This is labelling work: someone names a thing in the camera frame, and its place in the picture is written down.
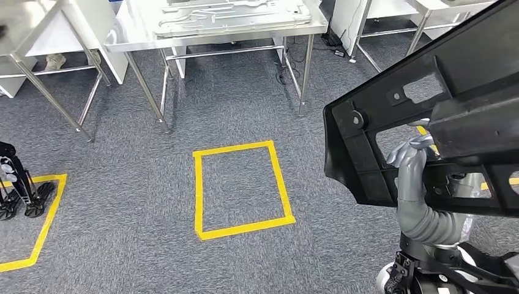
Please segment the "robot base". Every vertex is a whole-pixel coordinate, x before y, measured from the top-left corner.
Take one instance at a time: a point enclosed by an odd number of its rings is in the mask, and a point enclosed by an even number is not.
[[[6,221],[12,219],[16,215],[18,205],[20,204],[20,198],[15,190],[12,190],[7,194],[4,199],[4,203],[0,206],[0,221]]]
[[[45,212],[45,202],[48,196],[54,191],[54,183],[45,183],[38,187],[38,193],[34,197],[34,202],[25,208],[25,216],[34,218],[39,217]]]

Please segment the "gray carpet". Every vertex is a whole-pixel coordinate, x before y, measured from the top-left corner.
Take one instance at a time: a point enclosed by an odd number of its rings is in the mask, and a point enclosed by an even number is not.
[[[373,38],[365,47],[387,67],[403,56],[410,38]],[[292,54],[301,59],[305,38],[296,42]],[[320,38],[314,47],[324,47]],[[159,53],[135,56],[158,98]],[[86,62],[81,54],[67,57],[68,65]],[[376,72],[361,56],[350,64],[329,51],[314,51],[301,118],[293,87],[276,81],[276,62],[275,53],[266,51],[189,59],[186,79],[176,77],[168,90],[166,119],[173,128],[168,135],[153,120],[131,72],[122,86],[100,86],[85,125],[95,135],[92,144],[83,143],[29,83],[15,99],[1,98],[0,140],[17,147],[34,176],[69,175],[38,262],[0,273],[3,291],[373,293],[377,272],[398,247],[395,211],[357,205],[344,186],[323,175],[322,109]],[[83,71],[42,79],[78,115],[94,78],[94,71]],[[390,150],[413,135],[412,128],[392,130],[379,142]],[[201,242],[193,229],[192,151],[265,140],[274,141],[296,223]],[[281,215],[265,150],[203,160],[204,229]],[[20,230],[28,222],[34,222],[29,230]],[[0,261],[23,255],[40,223],[21,216],[1,223],[7,242]],[[473,243],[502,253],[518,249],[518,234],[517,220],[482,217]]]

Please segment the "yellow tape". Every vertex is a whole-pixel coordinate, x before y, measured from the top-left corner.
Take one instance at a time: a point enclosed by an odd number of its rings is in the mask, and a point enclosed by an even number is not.
[[[201,240],[209,240],[215,238],[221,238],[226,236],[238,235],[241,233],[254,232],[258,230],[264,230],[266,228],[279,227],[281,225],[293,224],[296,219],[293,216],[280,217],[278,219],[269,219],[262,222],[254,222],[252,224],[237,225],[230,228],[220,228],[218,230],[212,230],[207,232],[198,232],[198,237]]]
[[[509,183],[510,183],[510,185],[519,185],[519,178],[510,178]],[[488,190],[488,184],[487,183],[481,184],[481,189]]]
[[[203,231],[204,186],[202,183],[202,157],[195,157],[195,231]]]
[[[218,153],[227,153],[232,151],[242,151],[247,149],[255,149],[266,147],[269,150],[271,157],[272,169],[276,178],[278,191],[283,206],[284,217],[278,219],[264,220],[261,222],[254,222],[251,224],[237,225],[229,228],[220,228],[217,230],[203,231],[203,175],[202,175],[202,156],[213,155]],[[195,158],[195,231],[200,240],[208,240],[214,238],[221,238],[225,236],[237,235],[241,233],[253,232],[257,230],[264,230],[266,228],[278,227],[281,225],[293,224],[296,222],[295,217],[292,215],[290,203],[286,193],[285,182],[283,181],[283,175],[279,166],[279,161],[274,148],[273,141],[263,141],[258,143],[249,143],[242,145],[235,145],[229,147],[221,147],[207,150],[199,150],[193,152]]]
[[[193,157],[196,156],[207,156],[207,155],[213,155],[218,153],[227,153],[232,151],[241,151],[241,150],[247,150],[247,149],[255,149],[260,147],[268,147],[267,145],[268,141],[264,142],[257,142],[257,143],[248,143],[248,144],[241,144],[241,145],[234,145],[234,146],[227,146],[227,147],[219,147],[214,149],[207,149],[207,150],[199,150],[193,152]]]
[[[38,260],[38,256],[43,248],[43,244],[45,239],[47,238],[47,233],[49,231],[50,225],[54,219],[54,215],[58,210],[59,202],[61,201],[61,195],[63,194],[63,190],[65,189],[65,185],[67,183],[67,174],[64,173],[62,175],[46,175],[46,176],[36,176],[32,178],[32,181],[35,183],[40,182],[49,182],[49,181],[58,181],[58,187],[56,189],[56,196],[52,201],[52,204],[48,208],[47,216],[45,218],[45,222],[43,223],[43,227],[36,239],[36,243],[34,248],[32,249],[31,255],[27,259],[15,260],[13,262],[5,262],[0,263],[0,273],[4,271],[12,271],[18,270],[20,268],[26,268],[32,266]],[[4,185],[6,187],[11,187],[11,182],[5,182]]]
[[[418,130],[418,133],[420,133],[420,135],[422,136],[427,134],[427,131],[424,129],[424,127],[417,126],[416,129]]]
[[[281,197],[281,204],[283,205],[283,212],[285,213],[285,216],[292,216],[292,209],[290,208],[290,202],[288,202],[285,182],[283,180],[283,175],[281,174],[281,167],[279,166],[279,161],[277,160],[274,142],[268,141],[267,144],[269,148],[269,154],[271,155],[272,169],[274,170],[274,176],[276,178],[279,196]]]

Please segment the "shoe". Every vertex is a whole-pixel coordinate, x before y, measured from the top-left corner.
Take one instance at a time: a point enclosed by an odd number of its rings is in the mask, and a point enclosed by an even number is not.
[[[97,51],[97,49],[90,49],[90,53],[92,53],[92,56],[94,57],[97,64],[101,64],[101,56],[99,56],[99,52]],[[94,63],[90,60],[90,58],[88,58],[88,65],[89,66],[94,65]]]
[[[47,60],[47,66],[45,70],[58,70],[67,61],[67,58],[63,54],[49,54],[45,58]]]

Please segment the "hole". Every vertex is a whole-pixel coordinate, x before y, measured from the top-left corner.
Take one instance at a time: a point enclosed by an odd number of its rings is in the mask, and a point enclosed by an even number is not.
[[[375,140],[385,159],[401,142],[420,135],[415,127],[402,125],[376,134]]]
[[[485,182],[481,173],[457,173],[447,177],[449,192],[460,198],[490,198],[492,195],[483,184],[484,189],[477,189],[478,184]]]
[[[427,75],[420,80],[404,86],[406,97],[411,99],[415,104],[431,99],[444,92],[442,84],[434,74]]]

